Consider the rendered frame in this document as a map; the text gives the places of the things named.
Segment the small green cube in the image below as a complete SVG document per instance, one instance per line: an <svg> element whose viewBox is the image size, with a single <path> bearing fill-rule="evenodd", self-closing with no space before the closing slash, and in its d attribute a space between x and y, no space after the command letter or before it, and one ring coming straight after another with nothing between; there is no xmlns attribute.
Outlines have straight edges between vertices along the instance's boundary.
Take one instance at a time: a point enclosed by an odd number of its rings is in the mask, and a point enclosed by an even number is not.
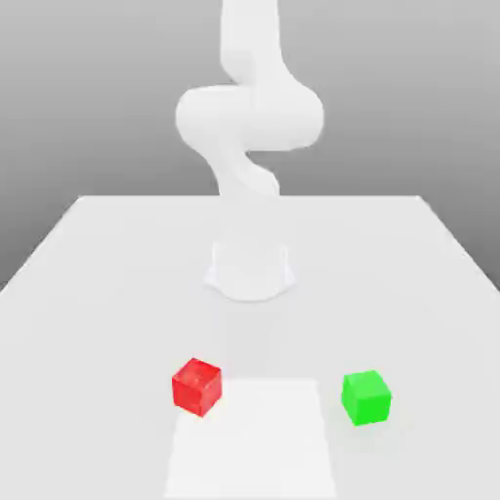
<svg viewBox="0 0 500 500"><path fill-rule="evenodd" d="M386 421L392 398L376 370L347 374L343 378L341 402L356 427Z"/></svg>

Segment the small red cube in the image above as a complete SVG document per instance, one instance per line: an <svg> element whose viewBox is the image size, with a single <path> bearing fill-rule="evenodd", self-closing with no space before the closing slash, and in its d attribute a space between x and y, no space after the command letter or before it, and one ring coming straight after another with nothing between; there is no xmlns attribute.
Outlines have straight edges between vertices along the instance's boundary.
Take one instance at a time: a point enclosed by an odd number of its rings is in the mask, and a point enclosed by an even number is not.
<svg viewBox="0 0 500 500"><path fill-rule="evenodd" d="M190 359L172 376L176 406L204 417L222 396L222 370L197 358Z"/></svg>

